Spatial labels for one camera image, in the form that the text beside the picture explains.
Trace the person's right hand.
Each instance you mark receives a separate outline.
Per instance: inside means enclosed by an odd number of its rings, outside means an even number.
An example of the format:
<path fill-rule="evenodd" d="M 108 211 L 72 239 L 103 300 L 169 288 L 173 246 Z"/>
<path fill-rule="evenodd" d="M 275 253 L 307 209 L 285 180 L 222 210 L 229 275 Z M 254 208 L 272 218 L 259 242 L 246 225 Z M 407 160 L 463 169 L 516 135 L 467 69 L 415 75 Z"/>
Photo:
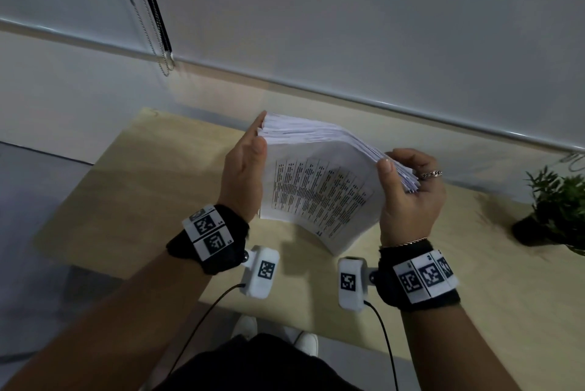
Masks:
<path fill-rule="evenodd" d="M 420 179 L 420 187 L 416 192 L 407 193 L 399 177 L 399 199 L 392 204 L 384 200 L 381 210 L 381 246 L 397 247 L 428 238 L 447 195 L 438 162 L 411 148 L 395 148 L 387 152 L 385 159 L 412 169 Z"/>

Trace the person's left hand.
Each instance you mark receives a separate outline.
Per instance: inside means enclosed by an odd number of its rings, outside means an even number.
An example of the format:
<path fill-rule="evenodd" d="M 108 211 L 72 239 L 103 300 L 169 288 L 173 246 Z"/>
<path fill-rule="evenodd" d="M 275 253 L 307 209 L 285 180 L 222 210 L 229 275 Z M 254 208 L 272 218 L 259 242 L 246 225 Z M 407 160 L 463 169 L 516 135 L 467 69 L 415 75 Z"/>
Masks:
<path fill-rule="evenodd" d="M 262 177 L 266 165 L 249 165 L 249 145 L 262 126 L 267 112 L 262 111 L 238 143 L 226 154 L 217 203 L 250 223 L 260 209 Z"/>

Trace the stack of printed white papers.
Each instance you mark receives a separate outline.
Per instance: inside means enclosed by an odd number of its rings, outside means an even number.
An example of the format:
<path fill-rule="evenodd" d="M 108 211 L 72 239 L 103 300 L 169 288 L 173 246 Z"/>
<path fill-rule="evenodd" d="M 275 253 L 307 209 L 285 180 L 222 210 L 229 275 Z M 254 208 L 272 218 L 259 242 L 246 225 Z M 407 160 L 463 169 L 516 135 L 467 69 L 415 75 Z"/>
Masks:
<path fill-rule="evenodd" d="M 257 134 L 267 142 L 260 218 L 303 227 L 333 255 L 378 223 L 383 152 L 336 124 L 274 113 Z"/>

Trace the person's right forearm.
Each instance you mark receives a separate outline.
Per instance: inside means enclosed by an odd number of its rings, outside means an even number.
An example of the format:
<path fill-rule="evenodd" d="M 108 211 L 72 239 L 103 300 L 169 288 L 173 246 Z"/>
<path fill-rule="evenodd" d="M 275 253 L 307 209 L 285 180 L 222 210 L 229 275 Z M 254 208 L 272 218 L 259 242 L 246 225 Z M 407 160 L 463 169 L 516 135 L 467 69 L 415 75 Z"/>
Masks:
<path fill-rule="evenodd" d="M 521 391 L 461 305 L 401 318 L 421 391 Z"/>

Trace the person's left forearm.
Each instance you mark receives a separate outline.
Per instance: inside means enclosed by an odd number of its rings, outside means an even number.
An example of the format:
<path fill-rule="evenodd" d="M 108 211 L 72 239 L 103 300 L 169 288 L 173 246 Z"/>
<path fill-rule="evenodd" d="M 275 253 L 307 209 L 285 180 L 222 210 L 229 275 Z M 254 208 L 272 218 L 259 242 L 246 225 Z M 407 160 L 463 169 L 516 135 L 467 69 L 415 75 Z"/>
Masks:
<path fill-rule="evenodd" d="M 211 276 L 166 252 L 35 354 L 2 391 L 138 391 Z"/>

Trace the black wristband with marker tags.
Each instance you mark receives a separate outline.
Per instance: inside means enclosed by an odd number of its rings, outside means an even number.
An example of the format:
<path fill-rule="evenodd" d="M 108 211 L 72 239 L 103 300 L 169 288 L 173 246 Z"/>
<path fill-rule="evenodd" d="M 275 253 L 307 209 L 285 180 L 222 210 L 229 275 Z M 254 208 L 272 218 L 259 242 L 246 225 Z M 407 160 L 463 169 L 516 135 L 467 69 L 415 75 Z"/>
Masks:
<path fill-rule="evenodd" d="M 402 312 L 459 305 L 459 281 L 440 250 L 421 239 L 381 247 L 374 276 L 379 297 Z"/>
<path fill-rule="evenodd" d="M 250 226 L 230 208 L 207 205 L 182 225 L 183 230 L 166 245 L 170 256 L 193 260 L 210 276 L 244 262 Z"/>

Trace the black plant pot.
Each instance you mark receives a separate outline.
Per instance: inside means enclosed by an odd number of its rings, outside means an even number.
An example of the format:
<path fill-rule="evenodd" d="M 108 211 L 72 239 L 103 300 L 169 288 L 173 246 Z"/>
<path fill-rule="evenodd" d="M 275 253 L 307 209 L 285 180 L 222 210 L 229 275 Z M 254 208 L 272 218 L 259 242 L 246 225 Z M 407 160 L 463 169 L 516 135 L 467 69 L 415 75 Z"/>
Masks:
<path fill-rule="evenodd" d="M 545 225 L 540 224 L 533 216 L 517 221 L 511 227 L 512 236 L 525 247 L 544 247 L 561 245 L 558 238 Z"/>

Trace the green potted plant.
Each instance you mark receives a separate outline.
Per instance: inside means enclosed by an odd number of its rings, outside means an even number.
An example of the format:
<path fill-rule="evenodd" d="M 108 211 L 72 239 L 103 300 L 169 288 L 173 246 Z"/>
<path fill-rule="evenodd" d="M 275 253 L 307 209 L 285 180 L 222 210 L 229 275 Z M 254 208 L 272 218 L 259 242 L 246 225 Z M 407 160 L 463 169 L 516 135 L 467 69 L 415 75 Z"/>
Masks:
<path fill-rule="evenodd" d="M 585 176 L 560 176 L 544 167 L 527 173 L 532 191 L 532 218 L 546 239 L 585 256 Z"/>

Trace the white shoe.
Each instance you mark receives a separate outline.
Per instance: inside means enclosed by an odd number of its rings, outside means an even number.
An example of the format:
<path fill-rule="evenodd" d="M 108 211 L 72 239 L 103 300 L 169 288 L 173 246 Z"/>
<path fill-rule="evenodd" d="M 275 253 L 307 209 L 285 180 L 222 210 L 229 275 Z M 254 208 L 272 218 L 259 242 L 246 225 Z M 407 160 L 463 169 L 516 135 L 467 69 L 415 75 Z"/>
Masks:
<path fill-rule="evenodd" d="M 316 334 L 300 331 L 293 342 L 293 346 L 310 357 L 318 357 L 319 338 Z"/>
<path fill-rule="evenodd" d="M 257 318 L 242 314 L 238 318 L 230 339 L 243 338 L 246 341 L 251 340 L 259 334 Z"/>

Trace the person's black clothing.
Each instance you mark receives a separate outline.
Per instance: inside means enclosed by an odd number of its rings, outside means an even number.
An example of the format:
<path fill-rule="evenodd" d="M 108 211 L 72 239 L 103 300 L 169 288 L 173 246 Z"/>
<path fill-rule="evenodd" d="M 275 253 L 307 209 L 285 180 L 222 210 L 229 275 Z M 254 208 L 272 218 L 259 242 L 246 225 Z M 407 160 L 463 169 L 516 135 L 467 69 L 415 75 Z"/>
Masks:
<path fill-rule="evenodd" d="M 236 336 L 201 352 L 152 391 L 361 391 L 281 338 Z"/>

